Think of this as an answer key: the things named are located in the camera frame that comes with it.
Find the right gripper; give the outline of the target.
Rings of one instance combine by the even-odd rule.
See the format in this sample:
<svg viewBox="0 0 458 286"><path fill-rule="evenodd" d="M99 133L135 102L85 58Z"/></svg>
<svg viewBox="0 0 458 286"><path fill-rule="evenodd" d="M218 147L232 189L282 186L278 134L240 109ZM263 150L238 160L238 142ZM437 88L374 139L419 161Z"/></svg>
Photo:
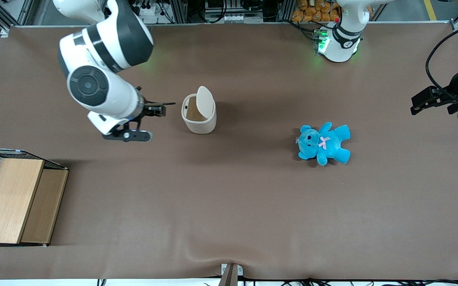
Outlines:
<svg viewBox="0 0 458 286"><path fill-rule="evenodd" d="M166 116L167 108L161 106L170 106L175 104L175 102L146 101L144 116ZM96 112L89 112L87 114L87 118L103 136L122 136L122 134L129 131L128 123L129 121L135 119L135 116L132 115L118 119Z"/></svg>

